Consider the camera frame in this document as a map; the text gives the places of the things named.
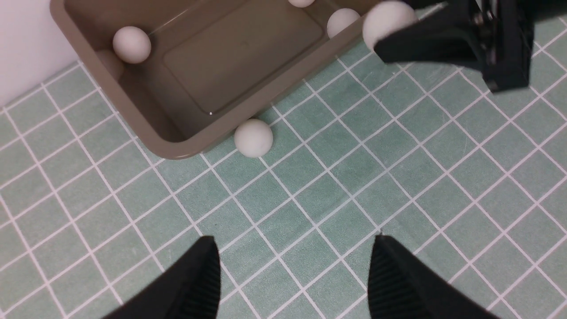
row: tile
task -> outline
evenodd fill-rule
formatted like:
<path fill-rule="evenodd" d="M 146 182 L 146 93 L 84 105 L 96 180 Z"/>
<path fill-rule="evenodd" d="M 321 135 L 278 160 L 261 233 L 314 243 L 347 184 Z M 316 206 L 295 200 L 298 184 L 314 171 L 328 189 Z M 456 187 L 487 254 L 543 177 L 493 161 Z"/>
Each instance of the tile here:
<path fill-rule="evenodd" d="M 416 196 L 443 172 L 421 149 L 418 149 L 391 170 L 392 176 L 412 196 Z"/>
<path fill-rule="evenodd" d="M 87 253 L 73 227 L 65 228 L 33 251 L 47 279 L 58 275 Z"/>
<path fill-rule="evenodd" d="M 430 98 L 421 100 L 400 118 L 400 123 L 420 141 L 447 121 L 449 117 Z"/>
<path fill-rule="evenodd" d="M 246 234 L 221 254 L 222 262 L 239 284 L 274 258 L 270 248 L 255 230 Z"/>
<path fill-rule="evenodd" d="M 496 294 L 492 289 L 470 267 L 460 274 L 452 285 L 484 308 L 496 299 Z"/>
<path fill-rule="evenodd" d="M 98 319 L 119 306 L 120 304 L 108 289 L 81 310 L 77 311 L 71 319 Z"/>
<path fill-rule="evenodd" d="M 18 134 L 6 114 L 0 114 L 0 148 L 16 139 Z"/>
<path fill-rule="evenodd" d="M 545 94 L 545 99 L 555 106 L 564 116 L 567 116 L 567 105 L 565 105 L 565 99 L 567 99 L 567 79 L 561 80 L 554 88 Z"/>
<path fill-rule="evenodd" d="M 473 198 L 477 198 L 496 183 L 503 172 L 481 150 L 477 150 L 457 166 L 451 175 Z"/>
<path fill-rule="evenodd" d="M 391 117 L 373 98 L 367 98 L 342 117 L 342 121 L 361 140 L 384 126 Z"/>
<path fill-rule="evenodd" d="M 100 93 L 96 92 L 66 110 L 63 114 L 75 133 L 81 135 L 111 116 L 112 113 L 112 110 L 108 107 Z"/>
<path fill-rule="evenodd" d="M 375 229 L 353 202 L 342 207 L 319 228 L 341 255 Z"/>
<path fill-rule="evenodd" d="M 417 203 L 439 227 L 445 226 L 470 202 L 471 200 L 449 177 L 443 177 L 417 199 Z"/>
<path fill-rule="evenodd" d="M 69 313 L 106 287 L 106 283 L 92 259 L 87 258 L 57 278 L 51 286 L 57 300 Z"/>
<path fill-rule="evenodd" d="M 258 225 L 277 252 L 287 248 L 311 227 L 311 223 L 293 202 L 285 204 Z"/>
<path fill-rule="evenodd" d="M 516 319 L 518 318 L 503 302 L 498 302 L 490 312 L 502 319 Z"/>
<path fill-rule="evenodd" d="M 81 142 L 95 162 L 100 161 L 129 140 L 130 136 L 116 118 L 104 122 L 81 137 Z"/>
<path fill-rule="evenodd" d="M 367 56 L 369 53 L 370 50 L 366 47 L 364 41 L 359 41 L 358 44 L 356 44 L 352 49 L 348 50 L 346 53 L 343 53 L 339 59 L 347 67 L 350 67 Z"/>
<path fill-rule="evenodd" d="M 395 123 L 390 124 L 365 144 L 385 167 L 392 166 L 417 145 L 415 140 Z"/>
<path fill-rule="evenodd" d="M 153 259 L 148 259 L 114 284 L 120 299 L 126 301 L 141 292 L 162 272 Z"/>
<path fill-rule="evenodd" d="M 112 154 L 99 165 L 100 171 L 114 190 L 148 167 L 146 159 L 133 143 Z"/>
<path fill-rule="evenodd" d="M 332 64 L 331 66 L 329 66 L 330 68 L 336 68 L 337 67 L 337 63 Z M 312 79 L 311 81 L 311 86 L 313 86 L 315 84 L 315 82 L 317 82 L 317 79 Z M 305 99 L 307 99 L 308 97 L 310 97 L 313 94 L 313 92 L 309 89 L 309 87 L 307 87 L 307 85 L 305 85 L 305 83 L 301 83 L 299 84 L 299 86 L 297 88 L 295 88 L 294 91 L 292 91 L 290 94 L 288 94 L 287 96 L 285 96 L 284 98 L 282 98 L 280 101 L 278 101 L 274 107 L 282 114 L 287 113 L 291 108 L 293 108 L 294 106 L 300 104 L 302 101 L 304 101 Z"/>
<path fill-rule="evenodd" d="M 73 138 L 71 130 L 59 116 L 25 136 L 29 148 L 38 161 L 59 150 Z"/>
<path fill-rule="evenodd" d="M 372 255 L 372 246 L 374 246 L 374 238 L 374 236 L 370 236 L 365 242 L 361 243 L 359 247 L 345 257 L 346 263 L 365 284 L 368 283 L 370 257 Z"/>
<path fill-rule="evenodd" d="M 357 144 L 354 137 L 338 122 L 333 123 L 308 143 L 327 167 L 333 165 Z"/>
<path fill-rule="evenodd" d="M 318 223 L 346 201 L 348 196 L 329 174 L 325 174 L 295 198 L 309 217 Z"/>
<path fill-rule="evenodd" d="M 57 109 L 43 90 L 21 101 L 8 111 L 21 133 L 28 131 L 55 113 Z"/>
<path fill-rule="evenodd" d="M 563 228 L 567 228 L 567 184 L 563 183 L 542 203 L 543 208 L 555 218 Z"/>
<path fill-rule="evenodd" d="M 547 47 L 546 51 L 552 56 L 556 57 L 559 63 L 564 66 L 567 65 L 567 58 L 565 57 L 565 48 L 567 48 L 567 37 L 563 35 L 554 43 Z"/>
<path fill-rule="evenodd" d="M 510 226 L 532 203 L 510 178 L 505 178 L 480 200 L 482 207 L 502 228 Z"/>
<path fill-rule="evenodd" d="M 214 236 L 220 249 L 251 226 L 250 221 L 233 200 L 229 200 L 198 224 L 203 235 Z"/>
<path fill-rule="evenodd" d="M 203 156 L 207 159 L 207 161 L 209 161 L 209 163 L 211 163 L 211 165 L 214 165 L 218 161 L 220 161 L 223 157 L 227 156 L 230 152 L 234 151 L 235 149 L 236 149 L 236 145 L 234 145 L 234 135 L 231 135 L 227 137 L 224 141 L 216 145 L 213 149 L 204 152 Z M 186 162 L 191 160 L 193 160 L 195 163 L 198 162 L 198 160 L 202 161 L 200 156 L 193 156 L 191 158 L 188 158 L 186 160 L 184 159 L 182 161 Z M 168 163 L 173 162 L 175 164 L 175 162 L 179 162 L 179 161 L 166 161 L 166 162 Z"/>
<path fill-rule="evenodd" d="M 457 74 L 435 89 L 431 96 L 452 116 L 464 110 L 479 96 L 480 92 Z"/>
<path fill-rule="evenodd" d="M 411 204 L 390 220 L 381 231 L 396 238 L 408 250 L 415 251 L 435 234 L 435 227 Z"/>
<path fill-rule="evenodd" d="M 553 54 L 555 44 L 561 45 L 561 43 L 557 41 L 547 49 L 547 52 Z M 562 77 L 565 71 L 559 68 L 557 63 L 547 56 L 547 54 L 538 54 L 532 58 L 531 74 L 530 85 L 538 92 L 542 93 Z"/>
<path fill-rule="evenodd" d="M 110 191 L 96 170 L 91 169 L 58 193 L 71 216 L 77 217 L 109 195 Z"/>
<path fill-rule="evenodd" d="M 504 116 L 486 99 L 477 102 L 456 120 L 479 143 L 506 122 Z"/>
<path fill-rule="evenodd" d="M 364 148 L 358 148 L 331 170 L 351 194 L 370 183 L 383 171 L 384 168 Z"/>
<path fill-rule="evenodd" d="M 286 116 L 286 120 L 304 140 L 334 119 L 333 113 L 316 96 L 313 96 Z"/>
<path fill-rule="evenodd" d="M 177 198 L 193 220 L 197 220 L 220 204 L 229 193 L 212 172 L 207 172 L 183 189 Z"/>
<path fill-rule="evenodd" d="M 491 243 L 500 231 L 480 209 L 473 206 L 450 225 L 445 233 L 468 259 L 472 259 Z"/>
<path fill-rule="evenodd" d="M 567 169 L 567 129 L 563 129 L 559 134 L 555 135 L 543 149 L 553 158 L 563 169 Z"/>
<path fill-rule="evenodd" d="M 269 173 L 264 174 L 236 196 L 254 221 L 259 221 L 288 198 L 284 189 Z"/>
<path fill-rule="evenodd" d="M 35 246 L 68 222 L 69 219 L 55 196 L 44 200 L 16 220 L 30 247 Z"/>
<path fill-rule="evenodd" d="M 409 201 L 400 187 L 388 175 L 380 177 L 361 192 L 356 200 L 378 225 Z"/>
<path fill-rule="evenodd" d="M 565 174 L 541 152 L 536 152 L 518 167 L 512 176 L 530 195 L 539 199 Z"/>
<path fill-rule="evenodd" d="M 0 272 L 0 308 L 9 309 L 42 284 L 32 259 L 29 256 L 20 258 Z"/>
<path fill-rule="evenodd" d="M 283 261 L 303 286 L 315 279 L 337 258 L 316 230 L 282 256 Z"/>
<path fill-rule="evenodd" d="M 374 94 L 393 116 L 402 113 L 424 95 L 404 73 L 395 77 Z"/>
<path fill-rule="evenodd" d="M 277 119 L 280 118 L 280 115 L 276 111 L 274 107 L 270 107 L 265 110 L 262 114 L 258 115 L 258 119 L 262 120 L 268 124 L 274 123 Z"/>
<path fill-rule="evenodd" d="M 475 261 L 476 268 L 500 293 L 530 268 L 530 262 L 505 237 Z"/>
<path fill-rule="evenodd" d="M 273 169 L 285 187 L 296 193 L 323 172 L 321 164 L 305 147 L 301 147 Z"/>
<path fill-rule="evenodd" d="M 565 24 L 561 22 L 561 20 L 548 19 L 543 22 L 538 22 L 538 27 L 535 28 L 534 38 L 539 45 L 544 46 L 548 44 L 554 37 L 559 35 L 563 30 L 565 30 Z"/>
<path fill-rule="evenodd" d="M 494 102 L 504 114 L 508 117 L 512 117 L 538 96 L 530 89 L 521 89 L 509 92 L 498 92 L 496 95 L 489 93 L 487 97 Z"/>
<path fill-rule="evenodd" d="M 33 159 L 21 141 L 0 151 L 0 184 L 21 174 L 33 165 Z"/>
<path fill-rule="evenodd" d="M 174 238 L 191 224 L 173 199 L 168 199 L 136 223 L 153 250 Z"/>
<path fill-rule="evenodd" d="M 207 167 L 207 164 L 200 156 L 193 156 L 184 160 L 165 160 L 156 168 L 169 187 L 171 187 L 171 190 L 175 192 L 205 171 Z"/>
<path fill-rule="evenodd" d="M 447 281 L 466 265 L 463 257 L 443 236 L 433 239 L 417 254 L 417 257 Z"/>
<path fill-rule="evenodd" d="M 364 299 L 356 307 L 354 307 L 349 313 L 347 313 L 344 319 L 370 319 L 370 310 L 368 308 L 368 300 Z"/>
<path fill-rule="evenodd" d="M 352 305 L 364 289 L 342 264 L 338 264 L 313 286 L 307 289 L 315 304 L 325 305 L 321 311 L 329 318 L 335 318 Z"/>
<path fill-rule="evenodd" d="M 61 187 L 91 166 L 91 161 L 77 142 L 41 164 L 45 175 L 55 188 Z"/>
<path fill-rule="evenodd" d="M 366 95 L 368 92 L 349 73 L 341 75 L 319 93 L 337 115 L 344 113 Z"/>
<path fill-rule="evenodd" d="M 508 234 L 533 261 L 539 260 L 565 235 L 538 207 L 534 208 Z"/>
<path fill-rule="evenodd" d="M 279 312 L 276 319 L 295 318 L 318 318 L 320 317 L 315 308 L 309 303 L 304 295 L 299 295 L 291 304 Z"/>
<path fill-rule="evenodd" d="M 307 80 L 307 83 L 309 83 L 314 90 L 318 90 L 344 71 L 345 68 L 337 60 L 334 60 L 315 76 Z"/>
<path fill-rule="evenodd" d="M 425 143 L 425 148 L 449 169 L 475 148 L 475 143 L 454 123 L 444 127 Z"/>
<path fill-rule="evenodd" d="M 67 107 L 94 89 L 82 68 L 76 68 L 47 87 L 59 108 Z"/>
<path fill-rule="evenodd" d="M 268 165 L 273 165 L 299 145 L 299 139 L 284 121 L 272 126 L 272 133 L 274 144 L 270 151 L 262 156 Z"/>
<path fill-rule="evenodd" d="M 235 293 L 218 309 L 218 319 L 254 318 L 254 313 L 239 293 Z"/>
<path fill-rule="evenodd" d="M 505 170 L 514 167 L 534 148 L 528 138 L 513 125 L 507 125 L 484 145 L 484 149 Z"/>
<path fill-rule="evenodd" d="M 91 248 L 102 244 L 129 224 L 114 198 L 107 199 L 77 220 L 77 226 Z"/>
<path fill-rule="evenodd" d="M 49 291 L 44 288 L 10 311 L 6 318 L 60 319 L 62 316 Z"/>
<path fill-rule="evenodd" d="M 274 262 L 242 288 L 258 314 L 267 318 L 291 298 L 299 287 L 279 262 Z"/>
<path fill-rule="evenodd" d="M 565 124 L 565 120 L 542 100 L 530 106 L 515 122 L 538 144 Z"/>
<path fill-rule="evenodd" d="M 522 318 L 546 318 L 565 299 L 538 271 L 532 271 L 508 295 L 506 301 Z"/>
<path fill-rule="evenodd" d="M 2 250 L 0 250 L 0 267 L 3 267 L 17 256 L 26 252 L 24 243 L 22 243 L 13 224 L 8 224 L 0 228 L 0 242 L 3 247 Z"/>
<path fill-rule="evenodd" d="M 164 268 L 169 268 L 199 239 L 199 234 L 194 228 L 183 233 L 169 245 L 155 254 Z"/>
<path fill-rule="evenodd" d="M 95 252 L 108 280 L 113 281 L 149 255 L 133 228 L 128 228 Z"/>
<path fill-rule="evenodd" d="M 396 64 L 385 64 L 377 55 L 371 54 L 354 66 L 351 71 L 362 84 L 374 91 L 398 73 L 400 68 Z"/>
<path fill-rule="evenodd" d="M 137 219 L 169 194 L 155 172 L 150 170 L 116 195 L 132 219 Z"/>
<path fill-rule="evenodd" d="M 563 242 L 540 264 L 541 269 L 563 291 L 567 289 L 567 277 L 565 276 L 566 262 L 567 242 Z"/>
<path fill-rule="evenodd" d="M 426 90 L 430 91 L 450 76 L 456 67 L 450 64 L 415 63 L 408 68 L 408 73 Z"/>
<path fill-rule="evenodd" d="M 215 167 L 215 170 L 226 186 L 235 192 L 265 171 L 266 167 L 259 160 L 247 158 L 237 152 Z"/>
<path fill-rule="evenodd" d="M 21 213 L 49 193 L 49 186 L 38 169 L 25 173 L 0 190 L 0 194 L 2 194 L 13 216 Z"/>

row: green tile floor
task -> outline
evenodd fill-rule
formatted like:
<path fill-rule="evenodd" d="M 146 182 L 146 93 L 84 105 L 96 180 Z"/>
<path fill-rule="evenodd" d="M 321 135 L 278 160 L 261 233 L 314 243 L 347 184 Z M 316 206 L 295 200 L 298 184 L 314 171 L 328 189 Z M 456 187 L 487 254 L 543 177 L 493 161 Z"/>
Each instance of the green tile floor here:
<path fill-rule="evenodd" d="M 0 317 L 99 318 L 212 234 L 220 318 L 368 318 L 383 231 L 503 318 L 567 318 L 567 24 L 536 38 L 500 95 L 359 44 L 260 116 L 257 160 L 160 159 L 66 68 L 0 111 Z"/>

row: ping pong ball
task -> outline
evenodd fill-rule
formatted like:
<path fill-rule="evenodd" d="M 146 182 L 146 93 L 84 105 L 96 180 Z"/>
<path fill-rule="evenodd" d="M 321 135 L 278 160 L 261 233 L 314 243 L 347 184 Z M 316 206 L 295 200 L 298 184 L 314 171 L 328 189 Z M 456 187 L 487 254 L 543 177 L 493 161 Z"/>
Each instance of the ping pong ball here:
<path fill-rule="evenodd" d="M 315 0 L 289 0 L 289 3 L 291 3 L 292 6 L 298 8 L 305 8 L 311 5 L 313 2 L 315 2 Z"/>
<path fill-rule="evenodd" d="M 112 46 L 116 55 L 126 63 L 138 64 L 150 56 L 151 42 L 137 27 L 124 27 L 114 35 Z"/>
<path fill-rule="evenodd" d="M 327 35 L 329 39 L 339 34 L 349 25 L 360 18 L 360 14 L 352 9 L 339 9 L 335 11 L 327 22 Z"/>
<path fill-rule="evenodd" d="M 261 120 L 250 119 L 237 127 L 234 132 L 236 149 L 246 157 L 265 155 L 272 147 L 274 136 L 270 126 Z"/>
<path fill-rule="evenodd" d="M 416 12 L 407 3 L 382 1 L 366 15 L 362 26 L 362 38 L 368 49 L 374 51 L 374 46 L 378 41 L 417 20 Z"/>

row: brown plastic tray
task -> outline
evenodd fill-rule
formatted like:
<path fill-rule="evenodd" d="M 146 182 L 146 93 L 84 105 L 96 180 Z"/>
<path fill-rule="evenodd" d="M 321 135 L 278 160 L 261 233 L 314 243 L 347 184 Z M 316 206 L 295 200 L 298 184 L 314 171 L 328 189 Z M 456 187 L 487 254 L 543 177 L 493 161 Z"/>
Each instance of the brown plastic tray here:
<path fill-rule="evenodd" d="M 327 20 L 379 0 L 52 0 L 51 14 L 92 76 L 155 154 L 193 156 L 351 47 L 362 19 L 332 40 Z M 121 27 L 150 35 L 152 53 L 117 81 L 97 57 Z"/>

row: white wall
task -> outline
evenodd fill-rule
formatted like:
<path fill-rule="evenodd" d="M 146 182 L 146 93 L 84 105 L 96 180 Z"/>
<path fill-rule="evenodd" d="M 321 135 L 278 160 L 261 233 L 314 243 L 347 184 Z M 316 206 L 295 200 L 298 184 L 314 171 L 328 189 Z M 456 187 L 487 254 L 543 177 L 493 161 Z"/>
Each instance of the white wall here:
<path fill-rule="evenodd" d="M 76 59 L 49 0 L 0 0 L 0 106 Z"/>

